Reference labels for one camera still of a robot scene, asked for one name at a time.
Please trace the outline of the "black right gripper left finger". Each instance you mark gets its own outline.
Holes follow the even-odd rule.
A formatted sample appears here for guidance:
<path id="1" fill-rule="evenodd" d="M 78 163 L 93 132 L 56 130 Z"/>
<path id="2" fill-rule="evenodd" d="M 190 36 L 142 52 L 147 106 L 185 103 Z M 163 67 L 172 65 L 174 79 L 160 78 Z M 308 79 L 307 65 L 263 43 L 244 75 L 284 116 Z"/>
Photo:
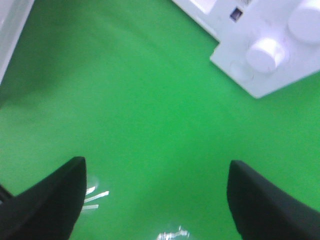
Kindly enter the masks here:
<path id="1" fill-rule="evenodd" d="M 68 240 L 84 205 L 87 167 L 83 156 L 13 195 L 0 187 L 2 240 Z"/>

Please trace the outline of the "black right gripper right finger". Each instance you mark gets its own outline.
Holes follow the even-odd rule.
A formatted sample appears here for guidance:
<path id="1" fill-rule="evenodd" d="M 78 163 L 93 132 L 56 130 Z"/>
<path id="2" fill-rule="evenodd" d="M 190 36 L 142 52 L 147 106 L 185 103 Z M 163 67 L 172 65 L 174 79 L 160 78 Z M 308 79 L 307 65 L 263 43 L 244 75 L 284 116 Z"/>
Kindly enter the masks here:
<path id="1" fill-rule="evenodd" d="M 318 240 L 320 213 L 241 160 L 232 160 L 227 202 L 243 240 Z"/>

